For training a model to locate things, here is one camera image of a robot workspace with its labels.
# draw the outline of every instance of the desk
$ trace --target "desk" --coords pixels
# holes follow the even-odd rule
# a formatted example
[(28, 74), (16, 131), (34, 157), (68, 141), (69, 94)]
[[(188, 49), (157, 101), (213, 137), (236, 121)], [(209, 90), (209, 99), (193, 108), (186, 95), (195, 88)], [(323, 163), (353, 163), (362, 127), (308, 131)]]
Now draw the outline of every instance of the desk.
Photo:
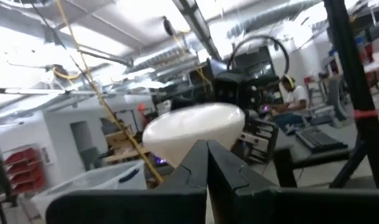
[(293, 174), (294, 169), (318, 166), (349, 158), (357, 138), (355, 123), (343, 128), (333, 128), (328, 124), (320, 125), (318, 128), (331, 137), (348, 144), (349, 148), (311, 154), (308, 148), (298, 141), (295, 136), (287, 136), (279, 130), (273, 161), (281, 187), (297, 187)]

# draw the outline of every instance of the doorway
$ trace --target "doorway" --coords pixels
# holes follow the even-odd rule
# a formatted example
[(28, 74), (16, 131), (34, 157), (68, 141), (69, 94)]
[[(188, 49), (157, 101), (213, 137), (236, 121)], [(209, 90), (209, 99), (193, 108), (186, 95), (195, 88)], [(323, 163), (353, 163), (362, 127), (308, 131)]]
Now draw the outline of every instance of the doorway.
[(96, 168), (95, 164), (98, 162), (99, 151), (93, 145), (88, 123), (86, 121), (71, 123), (70, 129), (85, 171)]

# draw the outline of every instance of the white dome-shaped object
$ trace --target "white dome-shaped object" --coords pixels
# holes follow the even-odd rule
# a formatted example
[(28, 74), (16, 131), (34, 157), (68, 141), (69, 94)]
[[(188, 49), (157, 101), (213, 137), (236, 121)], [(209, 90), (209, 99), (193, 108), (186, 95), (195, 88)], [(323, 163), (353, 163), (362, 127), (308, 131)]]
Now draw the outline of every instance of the white dome-shaped object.
[(224, 103), (192, 106), (163, 114), (146, 127), (144, 147), (177, 167), (195, 142), (212, 139), (231, 149), (245, 125), (239, 107)]

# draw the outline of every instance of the red band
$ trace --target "red band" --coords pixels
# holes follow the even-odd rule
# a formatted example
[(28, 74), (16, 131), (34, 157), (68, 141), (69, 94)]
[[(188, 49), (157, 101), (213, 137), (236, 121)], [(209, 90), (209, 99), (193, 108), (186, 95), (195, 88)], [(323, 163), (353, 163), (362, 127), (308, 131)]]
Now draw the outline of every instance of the red band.
[(362, 118), (377, 117), (378, 113), (377, 113), (377, 110), (372, 110), (372, 111), (354, 110), (353, 115), (355, 119), (362, 119)]

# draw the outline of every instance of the headphones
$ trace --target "headphones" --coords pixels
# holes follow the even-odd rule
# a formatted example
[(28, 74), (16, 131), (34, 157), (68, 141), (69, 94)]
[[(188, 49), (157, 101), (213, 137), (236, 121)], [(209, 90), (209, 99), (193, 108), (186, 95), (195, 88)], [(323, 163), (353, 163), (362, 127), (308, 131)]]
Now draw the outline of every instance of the headphones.
[(293, 88), (294, 88), (294, 82), (293, 82), (293, 79), (292, 79), (289, 75), (284, 75), (284, 76), (289, 80), (290, 87), (293, 89)]

